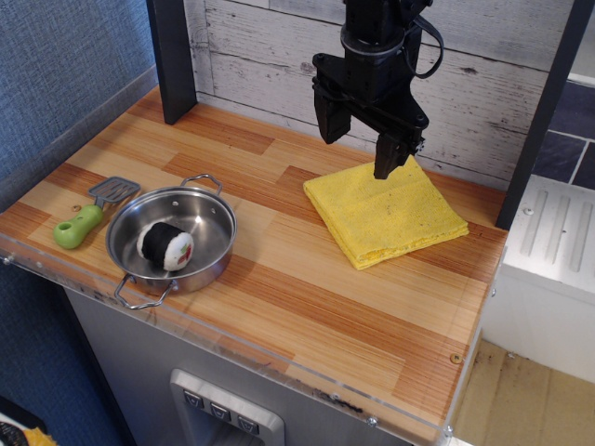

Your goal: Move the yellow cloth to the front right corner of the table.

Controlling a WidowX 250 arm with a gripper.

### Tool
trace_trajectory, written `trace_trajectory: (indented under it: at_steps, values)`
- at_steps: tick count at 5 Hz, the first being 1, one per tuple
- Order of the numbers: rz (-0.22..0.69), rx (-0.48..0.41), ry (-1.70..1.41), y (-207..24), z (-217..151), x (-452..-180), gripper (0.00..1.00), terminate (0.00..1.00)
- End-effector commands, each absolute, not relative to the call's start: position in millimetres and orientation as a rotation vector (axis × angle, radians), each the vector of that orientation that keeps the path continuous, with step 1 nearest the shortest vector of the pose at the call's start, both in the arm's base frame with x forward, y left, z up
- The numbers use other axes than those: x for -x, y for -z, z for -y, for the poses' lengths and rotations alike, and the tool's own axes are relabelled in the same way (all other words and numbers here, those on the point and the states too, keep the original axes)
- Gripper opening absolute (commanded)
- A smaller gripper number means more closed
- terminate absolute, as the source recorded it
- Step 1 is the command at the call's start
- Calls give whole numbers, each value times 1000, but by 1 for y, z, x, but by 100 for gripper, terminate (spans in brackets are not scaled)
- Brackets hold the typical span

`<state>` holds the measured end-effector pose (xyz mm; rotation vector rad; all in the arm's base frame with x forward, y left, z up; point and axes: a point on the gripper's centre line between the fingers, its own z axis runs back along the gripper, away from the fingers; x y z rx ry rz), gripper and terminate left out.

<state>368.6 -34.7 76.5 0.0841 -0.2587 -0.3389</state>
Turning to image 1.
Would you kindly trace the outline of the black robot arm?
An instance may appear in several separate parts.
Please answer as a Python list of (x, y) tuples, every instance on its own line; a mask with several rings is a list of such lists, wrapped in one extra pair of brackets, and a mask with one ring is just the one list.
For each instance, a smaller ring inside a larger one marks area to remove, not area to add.
[(327, 144), (350, 132), (353, 119), (377, 134), (374, 176), (386, 179), (424, 142), (429, 118), (411, 92), (414, 79), (432, 76), (437, 67), (417, 71), (423, 33), (443, 38), (424, 19), (428, 1), (349, 1), (340, 41), (343, 57), (318, 53), (312, 63), (314, 108)]

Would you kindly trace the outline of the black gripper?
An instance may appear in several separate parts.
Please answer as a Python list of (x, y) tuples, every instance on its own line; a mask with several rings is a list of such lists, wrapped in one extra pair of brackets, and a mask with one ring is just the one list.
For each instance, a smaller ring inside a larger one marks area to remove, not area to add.
[(352, 118), (377, 131), (375, 179), (387, 179), (423, 147), (424, 138), (407, 137), (421, 135), (429, 125), (411, 93), (419, 49), (418, 39), (406, 39), (389, 54), (346, 50), (343, 58), (313, 57), (314, 108), (322, 139), (338, 141), (350, 132)]

